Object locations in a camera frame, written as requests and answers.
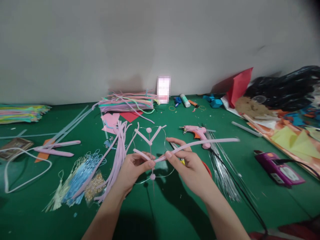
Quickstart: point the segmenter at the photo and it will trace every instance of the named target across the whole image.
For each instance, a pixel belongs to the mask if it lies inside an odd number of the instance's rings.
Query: pink pom pom
[[[156,179],[156,175],[155,175],[154,173],[151,174],[151,175],[150,175],[150,179],[151,179],[151,180],[155,180],[155,179]]]

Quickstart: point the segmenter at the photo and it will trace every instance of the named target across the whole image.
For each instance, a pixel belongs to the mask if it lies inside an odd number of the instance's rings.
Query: power cord
[[[296,163],[299,163],[303,166],[306,166],[307,168],[309,168],[316,176],[317,178],[320,180],[320,175],[310,166],[308,166],[307,164],[305,163],[302,163],[302,162],[299,162],[299,161],[296,161],[296,160],[293,160],[293,159],[278,159],[278,160],[274,160],[276,163],[278,163],[279,165],[281,164],[284,164],[284,163],[287,163],[287,162],[296,162]]]

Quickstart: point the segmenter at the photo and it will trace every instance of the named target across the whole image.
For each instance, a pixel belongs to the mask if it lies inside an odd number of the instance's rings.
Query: yellow triangle paper
[[[289,127],[285,126],[275,135],[273,135],[271,139],[284,149],[290,151],[295,140],[297,139],[297,135]]]
[[[297,137],[296,141],[291,147],[291,150],[320,159],[320,153],[310,141],[309,136],[307,135],[305,130],[303,130]]]

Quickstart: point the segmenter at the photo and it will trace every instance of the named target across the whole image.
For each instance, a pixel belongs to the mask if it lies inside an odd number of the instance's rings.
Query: pink glue gun
[[[206,133],[206,128],[204,127],[197,127],[197,126],[190,126],[190,125],[185,125],[183,128],[183,134],[186,132],[193,132],[194,133],[194,138],[198,138],[201,140],[207,140],[206,136],[204,135]],[[202,147],[204,149],[210,148],[210,143],[204,143],[202,144]]]

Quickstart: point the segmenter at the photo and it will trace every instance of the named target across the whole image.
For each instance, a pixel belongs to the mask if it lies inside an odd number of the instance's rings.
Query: purple device
[[[279,160],[280,158],[275,153],[260,153],[256,155],[255,158],[271,178],[279,185],[291,188],[292,185],[306,182],[287,164],[278,164],[276,160]]]

